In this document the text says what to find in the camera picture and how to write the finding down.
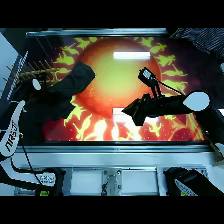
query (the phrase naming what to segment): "dark fabric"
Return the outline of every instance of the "dark fabric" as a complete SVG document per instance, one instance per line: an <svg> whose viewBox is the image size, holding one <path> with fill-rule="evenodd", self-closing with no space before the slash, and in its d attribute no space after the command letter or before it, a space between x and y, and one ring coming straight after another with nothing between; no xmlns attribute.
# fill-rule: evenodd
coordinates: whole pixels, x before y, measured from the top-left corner
<svg viewBox="0 0 224 224"><path fill-rule="evenodd" d="M93 70L79 62L62 81L30 100L25 106L27 112L23 113L19 122L24 144L35 145L44 141L43 123L48 119L66 119L75 108L70 103L72 96L84 91L94 78Z"/></svg>
<svg viewBox="0 0 224 224"><path fill-rule="evenodd" d="M170 38L188 39L199 50L224 60L224 28L178 28Z"/></svg>

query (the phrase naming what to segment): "metal bracket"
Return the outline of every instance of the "metal bracket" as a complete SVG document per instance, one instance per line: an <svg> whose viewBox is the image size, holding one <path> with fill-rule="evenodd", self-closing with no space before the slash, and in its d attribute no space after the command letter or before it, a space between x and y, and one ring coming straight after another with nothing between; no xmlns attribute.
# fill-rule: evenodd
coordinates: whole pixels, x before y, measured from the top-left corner
<svg viewBox="0 0 224 224"><path fill-rule="evenodd" d="M122 169L103 170L102 196L120 196L122 189Z"/></svg>

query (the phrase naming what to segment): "black cable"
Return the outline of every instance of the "black cable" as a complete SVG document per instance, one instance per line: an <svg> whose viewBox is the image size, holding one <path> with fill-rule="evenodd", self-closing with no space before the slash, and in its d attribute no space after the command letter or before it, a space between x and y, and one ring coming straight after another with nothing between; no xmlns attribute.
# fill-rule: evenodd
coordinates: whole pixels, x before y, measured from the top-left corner
<svg viewBox="0 0 224 224"><path fill-rule="evenodd" d="M22 149L23 149L23 151L24 151L24 153L25 153L25 156L26 156L26 159L27 159L27 162L28 162L28 164L29 164L29 166L30 166L31 171L33 172L33 174L34 174L34 176L36 177L36 179L37 179L37 181L39 182L39 184L40 184L40 185L43 185L43 184L41 183L41 181L39 180L39 178L37 177L35 171L33 170L33 167L31 166L29 157L28 157L27 152L26 152L26 150L25 150L25 148L24 148L24 145L23 145L23 142L22 142L22 138L21 138L20 135L19 135L19 140L20 140L20 144L21 144Z"/></svg>
<svg viewBox="0 0 224 224"><path fill-rule="evenodd" d="M179 94L185 96L182 92L180 92L180 91L178 91L178 90L176 90L176 89L174 89L174 88L172 88L172 87L166 85L165 83L159 81L157 78L153 78L153 79L155 79L157 82L159 82L159 83L162 84L163 86L165 86L165 87L167 87L167 88L169 88L169 89L172 89L173 91L175 91L175 92L177 92L177 93L179 93Z"/></svg>

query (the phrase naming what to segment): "white circular joint cover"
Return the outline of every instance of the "white circular joint cover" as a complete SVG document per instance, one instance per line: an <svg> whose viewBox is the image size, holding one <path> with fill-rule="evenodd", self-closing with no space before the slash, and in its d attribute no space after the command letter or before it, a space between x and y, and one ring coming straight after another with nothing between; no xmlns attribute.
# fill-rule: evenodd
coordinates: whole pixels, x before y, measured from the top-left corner
<svg viewBox="0 0 224 224"><path fill-rule="evenodd" d="M207 93L197 91L189 94L183 104L193 111L202 111L209 106L210 99Z"/></svg>
<svg viewBox="0 0 224 224"><path fill-rule="evenodd" d="M37 79L33 79L33 80L32 80L32 83L33 83L33 87L34 87L34 89L36 89L36 90L41 90L41 85L40 85L40 83L38 82Z"/></svg>

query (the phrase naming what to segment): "silver metal bar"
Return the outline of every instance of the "silver metal bar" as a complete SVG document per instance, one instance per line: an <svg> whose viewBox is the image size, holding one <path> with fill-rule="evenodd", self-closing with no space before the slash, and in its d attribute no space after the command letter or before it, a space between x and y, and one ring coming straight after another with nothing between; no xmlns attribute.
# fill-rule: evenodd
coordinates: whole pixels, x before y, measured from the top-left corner
<svg viewBox="0 0 224 224"><path fill-rule="evenodd" d="M212 165L219 160L214 152L202 153L29 153L38 167L176 167ZM27 166L24 153L15 153L15 166Z"/></svg>
<svg viewBox="0 0 224 224"><path fill-rule="evenodd" d="M27 32L27 37L32 36L71 36L71 35L94 35L94 36L162 36L167 35L166 28L121 28L103 30L63 30L63 31L42 31Z"/></svg>
<svg viewBox="0 0 224 224"><path fill-rule="evenodd" d="M31 153L77 153L77 152L213 152L208 145L169 145L169 146L26 146L26 151ZM23 152L21 146L17 147L16 152Z"/></svg>

